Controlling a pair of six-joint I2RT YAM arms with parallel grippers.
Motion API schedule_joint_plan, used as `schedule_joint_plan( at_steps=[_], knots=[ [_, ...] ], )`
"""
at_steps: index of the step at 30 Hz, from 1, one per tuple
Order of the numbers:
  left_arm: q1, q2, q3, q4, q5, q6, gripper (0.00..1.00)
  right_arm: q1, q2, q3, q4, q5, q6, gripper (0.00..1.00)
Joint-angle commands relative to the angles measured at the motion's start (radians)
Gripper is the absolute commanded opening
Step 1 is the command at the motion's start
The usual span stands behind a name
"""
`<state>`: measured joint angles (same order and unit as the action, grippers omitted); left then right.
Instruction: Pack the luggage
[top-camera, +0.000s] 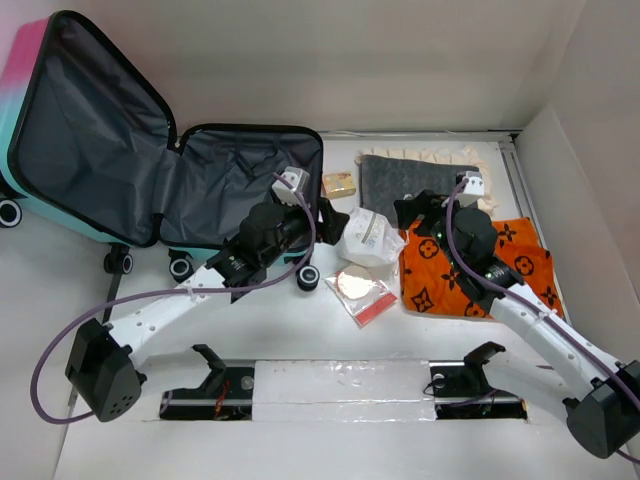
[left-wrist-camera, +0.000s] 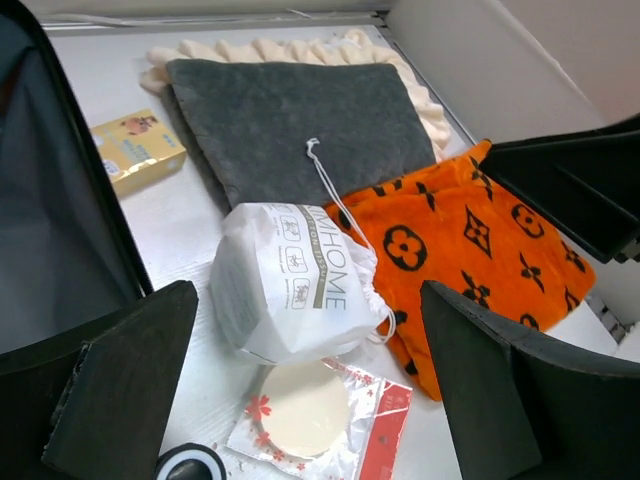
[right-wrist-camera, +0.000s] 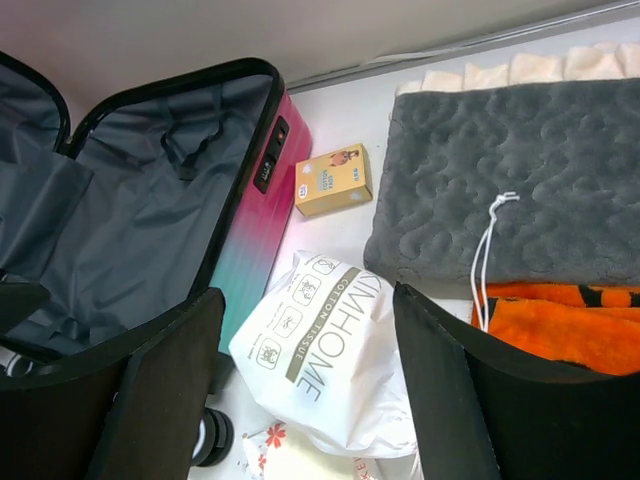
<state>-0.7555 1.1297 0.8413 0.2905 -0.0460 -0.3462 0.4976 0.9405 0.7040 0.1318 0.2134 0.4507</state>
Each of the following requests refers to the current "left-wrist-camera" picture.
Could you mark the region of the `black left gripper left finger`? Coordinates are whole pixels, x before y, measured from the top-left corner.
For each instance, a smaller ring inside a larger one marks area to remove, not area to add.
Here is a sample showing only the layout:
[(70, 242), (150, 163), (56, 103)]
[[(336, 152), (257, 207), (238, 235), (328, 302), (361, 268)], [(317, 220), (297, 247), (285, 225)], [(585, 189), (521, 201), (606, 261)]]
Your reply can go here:
[(176, 281), (123, 308), (82, 345), (41, 461), (72, 479), (153, 475), (198, 295)]

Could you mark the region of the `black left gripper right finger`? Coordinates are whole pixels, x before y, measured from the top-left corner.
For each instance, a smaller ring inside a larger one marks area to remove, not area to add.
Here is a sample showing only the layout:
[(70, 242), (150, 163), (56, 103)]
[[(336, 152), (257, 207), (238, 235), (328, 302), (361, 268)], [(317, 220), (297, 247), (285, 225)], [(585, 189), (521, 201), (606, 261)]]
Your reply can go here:
[(465, 479), (636, 479), (639, 366), (435, 282), (421, 311)]

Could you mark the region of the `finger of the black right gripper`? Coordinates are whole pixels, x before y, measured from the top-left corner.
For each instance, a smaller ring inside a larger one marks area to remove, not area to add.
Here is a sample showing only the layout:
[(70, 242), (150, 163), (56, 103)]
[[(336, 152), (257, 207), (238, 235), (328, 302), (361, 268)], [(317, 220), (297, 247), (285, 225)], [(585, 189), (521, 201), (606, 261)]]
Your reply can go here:
[(606, 264), (639, 260), (639, 116), (493, 145), (482, 171)]

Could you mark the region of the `orange black patterned towel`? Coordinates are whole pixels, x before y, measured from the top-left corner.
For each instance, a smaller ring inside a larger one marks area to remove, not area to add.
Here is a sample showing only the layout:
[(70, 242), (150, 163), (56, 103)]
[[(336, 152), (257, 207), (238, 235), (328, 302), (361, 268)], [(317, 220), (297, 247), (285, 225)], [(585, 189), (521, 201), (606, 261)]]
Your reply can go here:
[(343, 197), (376, 252), (374, 287), (394, 311), (388, 347), (434, 401), (441, 398), (420, 290), (440, 282), (503, 317), (547, 331), (596, 282), (558, 230), (482, 171), (492, 144)]

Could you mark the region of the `pink teal kids suitcase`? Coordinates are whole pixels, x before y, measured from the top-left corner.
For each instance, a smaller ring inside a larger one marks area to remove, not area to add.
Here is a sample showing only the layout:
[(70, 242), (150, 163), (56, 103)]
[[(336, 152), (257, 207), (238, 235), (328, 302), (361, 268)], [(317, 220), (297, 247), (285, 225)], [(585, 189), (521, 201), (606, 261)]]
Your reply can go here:
[[(155, 293), (55, 50), (1, 5), (1, 475), (72, 479), (42, 463), (84, 342)], [(209, 447), (160, 447), (149, 479), (223, 479)]]

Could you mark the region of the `clear packet with cream disc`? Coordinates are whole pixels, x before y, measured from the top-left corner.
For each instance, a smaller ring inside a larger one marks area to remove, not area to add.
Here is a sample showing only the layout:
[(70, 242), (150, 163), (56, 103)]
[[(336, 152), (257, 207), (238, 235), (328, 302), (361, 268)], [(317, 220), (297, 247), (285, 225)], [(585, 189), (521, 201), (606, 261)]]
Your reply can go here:
[(226, 445), (297, 479), (389, 479), (412, 394), (334, 358), (268, 367)]

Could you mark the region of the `white drawstring tissue bag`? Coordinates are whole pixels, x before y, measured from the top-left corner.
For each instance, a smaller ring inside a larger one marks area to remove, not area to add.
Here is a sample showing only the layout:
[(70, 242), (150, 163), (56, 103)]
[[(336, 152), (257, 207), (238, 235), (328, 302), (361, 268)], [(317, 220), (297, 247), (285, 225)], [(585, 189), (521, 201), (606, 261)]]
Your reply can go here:
[(235, 351), (275, 366), (385, 343), (392, 309), (374, 287), (375, 249), (314, 152), (306, 155), (353, 236), (321, 206), (242, 203), (222, 223), (209, 291), (213, 316)]

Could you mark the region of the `yellow tissue pack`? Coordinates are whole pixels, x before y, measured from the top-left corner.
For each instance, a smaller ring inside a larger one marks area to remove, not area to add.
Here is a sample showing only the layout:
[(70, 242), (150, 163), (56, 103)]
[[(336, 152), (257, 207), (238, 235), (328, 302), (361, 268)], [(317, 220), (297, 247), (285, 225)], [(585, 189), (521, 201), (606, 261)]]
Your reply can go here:
[(179, 171), (186, 149), (150, 109), (90, 129), (104, 169), (119, 198)]

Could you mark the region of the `grey quilted cream-frilled blanket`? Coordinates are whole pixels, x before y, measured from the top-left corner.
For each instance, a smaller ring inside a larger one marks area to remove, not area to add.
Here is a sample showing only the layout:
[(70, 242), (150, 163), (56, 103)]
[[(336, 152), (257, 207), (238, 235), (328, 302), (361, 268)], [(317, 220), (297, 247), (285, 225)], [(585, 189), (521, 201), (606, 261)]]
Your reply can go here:
[(360, 30), (332, 41), (184, 40), (153, 47), (157, 95), (222, 213), (245, 202), (329, 201), (308, 140), (340, 194), (441, 160), (452, 130), (411, 67)]

